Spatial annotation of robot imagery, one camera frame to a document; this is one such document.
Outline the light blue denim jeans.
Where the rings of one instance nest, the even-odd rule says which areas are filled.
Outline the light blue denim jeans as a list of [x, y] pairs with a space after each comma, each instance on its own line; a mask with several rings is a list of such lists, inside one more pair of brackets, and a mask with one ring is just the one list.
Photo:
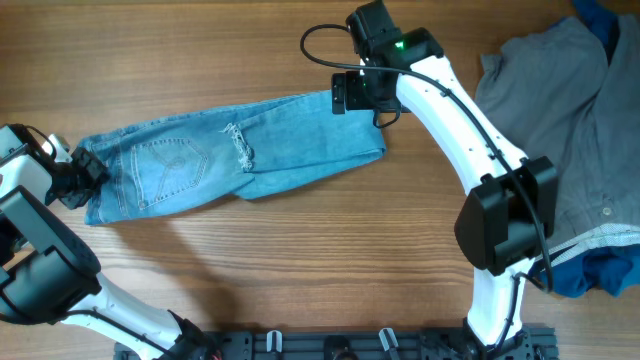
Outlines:
[[88, 202], [101, 225], [187, 211], [226, 195], [252, 200], [382, 158], [370, 111], [335, 115], [328, 91], [217, 107], [81, 140], [109, 179]]

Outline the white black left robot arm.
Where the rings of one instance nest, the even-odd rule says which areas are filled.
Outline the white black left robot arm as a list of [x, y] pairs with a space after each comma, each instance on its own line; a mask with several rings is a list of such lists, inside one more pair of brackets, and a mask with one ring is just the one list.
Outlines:
[[187, 319], [149, 306], [101, 272], [94, 252], [50, 210], [73, 210], [107, 180], [106, 167], [22, 124], [1, 128], [1, 319], [74, 325], [127, 347], [140, 359], [218, 359], [216, 341]]

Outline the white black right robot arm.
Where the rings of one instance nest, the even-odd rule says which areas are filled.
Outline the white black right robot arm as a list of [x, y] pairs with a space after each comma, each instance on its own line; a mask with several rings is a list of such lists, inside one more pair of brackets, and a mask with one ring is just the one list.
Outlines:
[[453, 166], [466, 200], [454, 224], [458, 246], [474, 268], [471, 308], [454, 334], [431, 334], [428, 349], [468, 359], [533, 353], [520, 318], [525, 282], [537, 258], [550, 272], [557, 173], [506, 139], [462, 88], [443, 49], [424, 28], [344, 26], [359, 64], [340, 64], [332, 81], [336, 112], [372, 109], [413, 113]]

